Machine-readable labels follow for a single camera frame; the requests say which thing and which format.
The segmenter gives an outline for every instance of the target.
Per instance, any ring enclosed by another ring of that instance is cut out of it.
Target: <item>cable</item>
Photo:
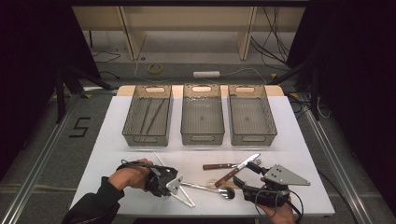
[[[298,100],[297,98],[295,98],[294,96],[291,95],[291,92],[287,92],[287,93],[285,93],[285,95],[286,95],[289,99],[291,99],[292,101],[294,101],[294,102],[290,102],[291,104],[296,103],[296,104],[299,104],[299,105],[300,105],[300,109],[299,109],[298,111],[293,111],[294,114],[300,113],[300,112],[303,110],[303,106],[307,106],[307,107],[310,106],[310,102],[305,102],[305,101],[300,101],[300,100]]]
[[[108,74],[110,74],[111,76],[115,77],[116,79],[120,79],[120,78],[121,78],[121,77],[116,76],[114,73],[111,73],[111,72],[109,72],[109,71],[103,71],[103,72],[99,72],[99,73],[108,73]]]
[[[260,213],[259,208],[257,206],[257,199],[259,198],[259,194],[261,194],[263,192],[276,194],[275,205],[277,205],[277,198],[279,197],[279,192],[278,191],[263,189],[263,190],[260,190],[259,192],[257,192],[256,197],[254,199],[254,204],[255,204],[255,207],[256,207],[256,211],[259,213],[260,218],[263,218],[263,216],[262,216],[262,213]],[[277,206],[275,206],[275,211],[269,218],[272,218],[272,217],[274,217],[276,215],[276,209],[277,209]]]
[[[251,41],[252,41],[252,42],[251,42],[251,43],[252,43],[252,47],[253,47],[255,50],[257,50],[257,51],[262,55],[262,62],[263,62],[267,67],[271,67],[271,68],[274,68],[274,69],[277,69],[277,70],[281,70],[281,71],[287,71],[287,72],[290,71],[289,69],[283,69],[283,68],[273,67],[273,66],[269,65],[268,63],[266,63],[265,60],[264,60],[264,58],[263,58],[263,56],[268,57],[268,58],[272,58],[272,59],[276,59],[276,60],[278,60],[278,61],[280,61],[281,63],[283,63],[283,64],[286,65],[286,62],[283,62],[282,60],[280,60],[279,58],[277,58],[273,53],[271,53],[271,52],[268,51],[267,49],[264,49],[262,46],[260,46],[260,44],[257,43],[257,41],[256,41],[253,37],[251,37]]]
[[[95,61],[96,63],[108,63],[108,62],[111,62],[111,61],[113,61],[113,60],[118,59],[118,58],[121,56],[121,55],[118,54],[118,53],[110,53],[110,52],[107,52],[107,51],[100,51],[100,52],[97,53],[97,54],[93,54],[92,57],[98,56],[98,55],[101,54],[101,53],[107,53],[107,54],[111,54],[111,55],[116,55],[116,57],[115,57],[115,58],[112,58],[112,59],[110,59],[110,60],[104,61],[104,62]]]
[[[269,32],[267,38],[265,38],[265,41],[264,41],[264,43],[262,44],[262,47],[263,47],[263,48],[264,48],[264,46],[267,44],[267,41],[268,41],[268,39],[270,38],[271,33],[272,33],[272,32]]]
[[[318,103],[317,103],[318,112],[319,112],[319,114],[320,114],[323,118],[328,119],[328,118],[330,117],[330,115],[332,114],[332,111],[329,110],[329,114],[328,114],[328,115],[326,115],[326,116],[323,115],[322,112],[320,111],[320,108],[319,108],[319,101],[320,101],[320,97],[318,98]]]
[[[201,80],[205,80],[205,81],[212,82],[212,83],[216,83],[216,84],[224,84],[224,85],[227,85],[227,84],[228,84],[228,83],[216,82],[216,81],[213,81],[213,80],[210,80],[210,79],[207,79],[207,78],[196,78],[196,77],[192,77],[192,78],[169,78],[169,79],[164,79],[164,80],[149,80],[149,79],[145,79],[145,78],[142,78],[142,77],[138,77],[138,76],[137,76],[137,67],[138,67],[137,60],[134,60],[134,62],[135,62],[135,64],[136,64],[136,68],[135,68],[135,70],[134,70],[134,77],[136,77],[137,79],[143,80],[143,81],[147,81],[147,82],[163,83],[163,82],[174,81],[174,80],[183,80],[183,81],[185,81],[185,80],[196,80],[196,79],[201,79]],[[253,71],[256,72],[256,73],[259,75],[259,77],[264,81],[264,85],[267,84],[267,81],[265,80],[265,78],[264,78],[256,69],[254,69],[254,68],[243,68],[243,69],[240,69],[240,70],[238,70],[238,71],[231,72],[231,73],[224,74],[224,75],[220,75],[220,76],[221,76],[221,77],[226,77],[226,76],[234,75],[234,74],[236,74],[236,73],[239,73],[239,72],[242,72],[242,71],[245,71],[245,70],[253,70]]]
[[[299,115],[296,119],[299,119],[303,114],[305,114],[307,111],[309,111],[310,108],[308,107],[303,113],[301,113],[301,115]]]
[[[253,70],[253,71],[255,71],[259,75],[259,77],[264,81],[264,85],[267,84],[267,81],[265,80],[265,78],[262,77],[262,75],[254,68],[243,68],[243,69],[240,69],[240,70],[238,70],[236,72],[232,72],[232,73],[224,74],[224,75],[220,75],[220,76],[221,77],[227,77],[227,76],[234,75],[236,73],[239,73],[239,72],[242,72],[242,71],[245,71],[245,70]]]
[[[298,223],[300,223],[300,221],[303,219],[303,215],[304,215],[304,205],[303,205],[303,201],[301,200],[300,196],[299,196],[296,192],[294,192],[294,191],[292,191],[292,190],[291,190],[290,192],[293,193],[293,194],[298,198],[298,200],[300,201],[301,212],[294,206],[294,204],[292,204],[289,200],[286,200],[286,203],[287,203],[288,205],[290,205],[290,207],[297,213],[298,218],[297,218],[297,220],[296,220],[296,224],[298,224]]]
[[[271,22],[270,22],[270,19],[269,19],[269,17],[268,17],[267,11],[265,10],[265,7],[263,7],[262,9],[263,9],[263,11],[264,11],[265,17],[267,18],[270,27],[271,27],[271,32],[270,32],[270,34],[273,33],[274,36],[276,37],[277,48],[278,48],[278,50],[279,50],[279,53],[280,53],[281,57],[282,57],[283,60],[285,61],[286,59],[285,59],[285,57],[283,56],[283,54],[285,54],[286,57],[288,57],[288,53],[287,53],[287,52],[289,52],[289,50],[288,50],[288,49],[286,48],[286,46],[283,44],[283,41],[282,41],[282,39],[281,39],[281,37],[280,37],[280,33],[279,33],[279,31],[277,30],[278,25],[279,25],[279,20],[277,19],[277,17],[278,17],[278,13],[279,13],[280,7],[274,7],[274,21],[273,21],[273,25],[271,25]]]
[[[256,207],[256,211],[259,213],[260,218],[262,218],[262,213],[260,213],[259,208],[258,208],[258,206],[257,206],[257,200],[258,200],[259,194],[262,193],[262,192],[267,192],[267,193],[274,193],[274,194],[276,194],[276,198],[275,198],[275,211],[274,211],[274,213],[269,217],[269,218],[272,218],[272,217],[274,217],[274,216],[276,215],[277,199],[278,199],[279,195],[281,194],[281,192],[280,192],[280,191],[273,191],[273,190],[265,190],[265,189],[260,190],[259,192],[257,192],[256,197],[255,197],[255,200],[254,200],[254,204],[255,204],[255,207]],[[301,212],[300,212],[300,210],[298,210],[298,208],[297,208],[296,206],[294,206],[294,204],[293,204],[291,201],[286,200],[285,202],[291,207],[292,210],[294,210],[294,211],[297,213],[297,216],[298,216],[298,217],[297,217],[297,219],[296,219],[295,222],[296,222],[296,224],[299,224],[300,221],[303,219],[303,215],[304,215],[304,205],[303,205],[303,201],[301,200],[300,196],[299,196],[296,192],[294,192],[294,191],[292,191],[292,190],[290,190],[290,192],[293,193],[293,194],[298,198],[298,200],[300,201],[300,204],[301,204]]]
[[[323,178],[325,178],[327,180],[327,182],[329,182],[330,185],[332,185],[332,187],[335,189],[335,191],[337,191],[338,195],[340,195],[341,199],[344,201],[344,203],[346,204],[346,207],[348,208],[350,214],[353,217],[353,220],[355,221],[356,224],[359,224],[358,219],[356,218],[355,214],[352,211],[352,207],[350,206],[350,204],[347,202],[347,198],[344,196],[344,194],[341,192],[341,190],[339,190],[334,183],[329,179],[329,177],[327,177],[325,174],[323,174],[320,170],[318,170],[318,174],[320,174]]]

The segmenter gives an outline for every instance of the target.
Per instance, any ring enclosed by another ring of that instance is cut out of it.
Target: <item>metal tool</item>
[[[256,160],[259,156],[260,156],[260,153],[256,153],[256,154],[250,156],[249,158],[247,158],[247,160],[243,161],[237,167],[232,169],[230,173],[228,173],[222,179],[218,180],[218,182],[215,183],[216,188],[220,187],[225,181],[229,180],[233,175],[235,175],[240,170],[242,170],[245,166],[247,166],[248,162]]]
[[[170,196],[173,192],[173,189],[169,189],[167,187],[168,184],[170,182],[181,182],[182,179],[182,177],[177,178],[178,170],[173,167],[150,165],[140,161],[121,160],[121,165],[117,168],[117,170],[131,166],[141,166],[147,167],[149,169],[149,173],[146,177],[145,189],[157,197]]]
[[[151,122],[149,123],[148,129],[146,130],[146,134],[149,132],[151,129],[152,124],[154,123],[154,120],[157,118],[158,113],[160,112],[161,106],[163,105],[163,101],[165,101],[165,98],[163,98],[160,102],[160,105],[157,107],[157,110],[154,113],[154,116],[151,119]]]
[[[249,162],[247,168],[264,177],[265,188],[247,186],[244,181],[233,176],[233,182],[243,191],[245,200],[272,208],[277,208],[287,203],[297,213],[298,218],[295,223],[299,223],[303,217],[304,210],[300,212],[289,201],[290,193],[292,192],[289,189],[289,185],[310,186],[311,183],[279,164],[274,165],[271,169],[265,169],[253,162]]]
[[[162,165],[164,165],[163,161],[160,159],[160,157],[158,157],[157,153],[155,153],[155,151],[153,151],[152,153],[154,153],[154,156],[158,159],[158,161],[159,161]],[[182,180],[182,179],[183,179],[183,176],[180,176],[176,181],[179,182],[179,183],[181,183],[181,180]],[[181,186],[178,186],[178,183],[177,183],[177,182],[175,182],[176,184],[172,184],[172,183],[171,183],[170,185],[167,185],[167,186],[166,186],[167,189],[170,189],[170,190],[171,190],[171,193],[170,193],[170,194],[171,194],[174,198],[176,198],[176,199],[178,199],[179,201],[181,201],[181,202],[183,202],[184,204],[186,204],[188,207],[195,207],[195,203],[192,201],[192,199],[190,198],[189,194],[187,194],[186,190],[184,190]],[[187,198],[189,201],[187,202],[186,200],[180,198],[177,194],[173,193],[172,191],[174,191],[174,189],[176,190],[176,192],[177,192],[178,189],[180,189],[180,190],[183,192],[184,196],[186,196],[186,198]]]
[[[252,161],[256,165],[262,164],[261,159],[257,159]],[[204,170],[214,170],[214,169],[226,169],[226,168],[236,168],[239,165],[239,163],[223,163],[223,164],[205,164],[202,166]]]
[[[146,118],[148,117],[149,107],[150,106],[151,106],[151,96],[148,98],[148,105],[146,106],[145,117],[143,117],[143,123],[142,123],[142,126],[140,127],[140,133],[143,132],[143,127],[145,126]]]
[[[181,182],[181,185],[189,187],[189,188],[193,188],[193,189],[201,189],[201,190],[205,190],[205,191],[209,191],[209,192],[219,193],[224,198],[230,199],[230,200],[235,197],[235,191],[230,187],[225,187],[225,188],[221,188],[221,189],[212,189],[212,188],[207,188],[204,186],[195,185],[195,184],[186,183],[186,182]]]

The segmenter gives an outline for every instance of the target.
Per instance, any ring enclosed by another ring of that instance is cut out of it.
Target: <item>person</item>
[[[152,165],[147,159],[138,160]],[[149,168],[140,166],[128,166],[119,169],[110,177],[102,177],[101,186],[96,193],[85,194],[64,216],[62,224],[70,223],[111,223],[115,218],[120,204],[118,200],[124,197],[123,190],[127,187],[145,189],[146,177]],[[275,211],[261,204],[260,209],[271,218],[274,224],[294,223],[291,207],[284,204]]]

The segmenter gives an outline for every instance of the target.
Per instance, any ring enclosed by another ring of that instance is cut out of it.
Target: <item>white table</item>
[[[210,180],[218,180],[230,170],[204,171],[204,163],[241,162],[250,155],[260,152],[262,166],[272,167],[278,163],[311,182],[311,186],[290,186],[304,203],[304,214],[330,216],[334,213],[332,204],[318,176],[290,103],[285,96],[270,96],[269,103],[276,122],[277,137],[270,147],[234,147],[229,133],[227,97],[222,97],[225,134],[221,146],[183,146],[180,124],[182,97],[174,95],[168,147],[129,147],[121,134],[131,96],[115,96],[106,113],[106,118],[96,140],[87,168],[72,202],[75,204],[85,193],[96,192],[103,175],[111,175],[120,165],[120,160],[134,161],[147,158],[161,164],[153,151],[165,165],[174,167],[183,181],[207,185]],[[260,176],[249,169],[237,176],[248,185],[262,186]],[[244,200],[242,190],[236,189],[233,200],[225,200],[220,195],[198,189],[184,187],[196,203],[193,208],[173,197],[155,197],[141,189],[126,189],[120,200],[119,215],[133,217],[257,217],[254,204]],[[291,201],[301,210],[298,199],[291,194]]]

